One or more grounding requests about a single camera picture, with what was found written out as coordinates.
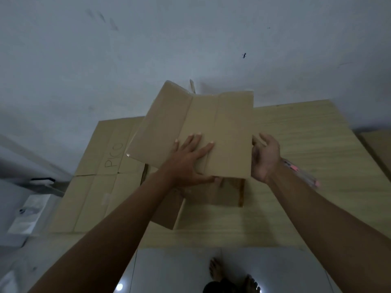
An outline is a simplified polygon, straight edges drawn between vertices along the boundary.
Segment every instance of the right hand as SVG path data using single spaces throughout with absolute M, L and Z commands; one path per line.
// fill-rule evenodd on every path
M 280 144 L 267 133 L 259 133 L 259 136 L 266 145 L 253 136 L 251 176 L 260 182 L 268 183 L 270 175 L 281 160 Z

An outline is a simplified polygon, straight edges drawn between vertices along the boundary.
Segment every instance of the white wall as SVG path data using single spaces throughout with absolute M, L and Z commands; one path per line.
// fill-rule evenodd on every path
M 0 0 L 0 133 L 72 173 L 165 80 L 391 123 L 391 0 Z

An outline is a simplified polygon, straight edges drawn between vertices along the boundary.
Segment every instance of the left hand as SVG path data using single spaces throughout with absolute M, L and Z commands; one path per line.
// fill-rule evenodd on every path
M 175 140 L 170 157 L 159 169 L 160 173 L 168 177 L 173 187 L 211 183 L 215 180 L 213 176 L 204 176 L 194 171 L 196 160 L 205 156 L 214 146 L 214 143 L 210 142 L 201 149 L 195 150 L 201 138 L 201 133 L 195 136 L 191 134 L 180 147 L 178 140 Z

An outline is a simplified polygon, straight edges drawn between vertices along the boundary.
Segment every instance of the foot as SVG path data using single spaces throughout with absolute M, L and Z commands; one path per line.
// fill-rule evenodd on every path
M 222 266 L 220 262 L 216 258 L 212 258 L 209 262 L 209 272 L 212 280 L 215 282 L 221 282 L 224 278 L 224 274 L 222 272 Z
M 247 275 L 244 280 L 244 290 L 246 293 L 261 293 L 261 288 L 252 276 Z

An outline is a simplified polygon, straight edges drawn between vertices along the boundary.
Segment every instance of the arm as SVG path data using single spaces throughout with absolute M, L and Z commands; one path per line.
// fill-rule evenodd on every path
M 194 162 L 213 147 L 194 151 L 201 134 L 190 135 L 131 196 L 66 252 L 32 287 L 35 292 L 113 292 L 155 210 L 169 190 L 213 182 L 194 172 Z
M 315 192 L 282 164 L 277 141 L 260 136 L 267 145 L 253 141 L 253 177 L 270 187 L 340 289 L 390 292 L 391 240 Z

